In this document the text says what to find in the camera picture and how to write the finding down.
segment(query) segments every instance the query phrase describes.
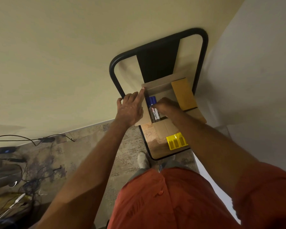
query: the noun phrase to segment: human hand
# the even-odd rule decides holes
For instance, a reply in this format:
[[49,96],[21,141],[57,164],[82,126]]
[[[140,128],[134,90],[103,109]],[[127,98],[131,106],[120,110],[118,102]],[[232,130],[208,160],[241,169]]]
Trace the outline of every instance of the human hand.
[[118,98],[117,106],[118,113],[116,120],[127,128],[137,123],[143,116],[142,102],[144,100],[144,88],[141,91],[129,93],[124,96],[124,99]]
[[168,113],[173,109],[180,109],[179,104],[175,101],[172,101],[166,97],[160,99],[156,104],[153,104],[153,107],[158,110],[163,115],[168,117]]

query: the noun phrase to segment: red shirt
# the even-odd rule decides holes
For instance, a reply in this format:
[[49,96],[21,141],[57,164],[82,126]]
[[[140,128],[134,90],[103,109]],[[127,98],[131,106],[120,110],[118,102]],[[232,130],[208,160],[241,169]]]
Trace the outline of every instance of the red shirt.
[[256,163],[240,178],[232,201],[242,226],[201,175],[149,169],[119,192],[108,228],[286,228],[286,172]]

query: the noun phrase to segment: yellow wall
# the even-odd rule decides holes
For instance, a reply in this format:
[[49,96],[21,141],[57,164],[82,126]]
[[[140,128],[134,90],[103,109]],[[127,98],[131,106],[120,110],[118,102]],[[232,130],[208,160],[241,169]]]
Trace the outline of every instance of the yellow wall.
[[[114,118],[114,56],[191,27],[208,32],[210,49],[243,1],[0,0],[0,135],[36,138]],[[189,69],[199,43],[181,44],[176,70]],[[136,58],[116,73],[125,92],[143,81]]]

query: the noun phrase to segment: cardboard box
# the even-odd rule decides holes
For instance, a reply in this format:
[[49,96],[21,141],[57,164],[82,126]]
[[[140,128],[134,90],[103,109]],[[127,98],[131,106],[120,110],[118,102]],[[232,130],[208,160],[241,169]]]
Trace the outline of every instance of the cardboard box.
[[[157,101],[163,97],[167,97],[173,101],[177,101],[183,111],[192,117],[199,119],[201,122],[206,123],[205,118],[198,109],[191,87],[187,81],[187,78],[184,77],[184,74],[172,74],[142,84],[142,87],[145,87],[145,97],[155,96]],[[171,119],[168,119],[161,114],[160,117],[163,119],[161,121],[152,123],[145,100],[142,103],[142,107],[144,111],[143,117],[136,123],[136,126],[151,123],[154,126],[159,139],[179,132],[176,126],[172,123]]]

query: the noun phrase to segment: person's left arm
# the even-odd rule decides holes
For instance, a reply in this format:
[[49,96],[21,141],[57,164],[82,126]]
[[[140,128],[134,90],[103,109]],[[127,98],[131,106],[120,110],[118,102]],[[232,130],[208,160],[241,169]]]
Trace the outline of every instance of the person's left arm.
[[39,221],[41,228],[91,228],[116,153],[126,130],[142,117],[144,89],[117,101],[118,112],[105,136],[65,183]]

